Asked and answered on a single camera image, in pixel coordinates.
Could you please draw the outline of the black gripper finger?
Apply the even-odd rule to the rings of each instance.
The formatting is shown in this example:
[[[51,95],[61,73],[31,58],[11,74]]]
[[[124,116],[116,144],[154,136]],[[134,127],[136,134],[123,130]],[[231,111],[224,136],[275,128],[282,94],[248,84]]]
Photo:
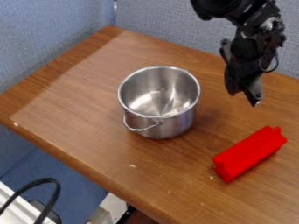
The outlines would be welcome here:
[[[230,70],[226,69],[224,72],[224,84],[226,89],[231,95],[235,95],[239,92],[239,84],[236,83],[234,77],[231,76]]]
[[[246,94],[248,91],[248,82],[244,79],[235,79],[234,82],[234,94]]]

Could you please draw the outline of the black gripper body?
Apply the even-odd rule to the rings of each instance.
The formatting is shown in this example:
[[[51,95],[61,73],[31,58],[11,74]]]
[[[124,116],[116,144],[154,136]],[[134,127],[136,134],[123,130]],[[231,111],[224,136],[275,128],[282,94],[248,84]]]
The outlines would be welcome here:
[[[244,94],[250,105],[258,106],[264,97],[262,75],[263,72],[255,61],[246,61],[236,58],[231,51],[232,41],[224,38],[220,41],[219,53],[226,61],[226,69],[230,70],[234,79],[244,79],[247,81],[247,93]]]

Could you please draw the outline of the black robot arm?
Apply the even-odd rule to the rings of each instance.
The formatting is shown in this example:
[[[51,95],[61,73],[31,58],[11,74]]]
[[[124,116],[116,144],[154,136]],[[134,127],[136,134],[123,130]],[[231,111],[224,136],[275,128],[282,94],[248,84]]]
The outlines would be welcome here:
[[[226,89],[243,92],[255,107],[264,97],[262,75],[276,70],[286,42],[276,0],[191,0],[191,6],[202,20],[226,18],[236,26],[235,38],[220,41]]]

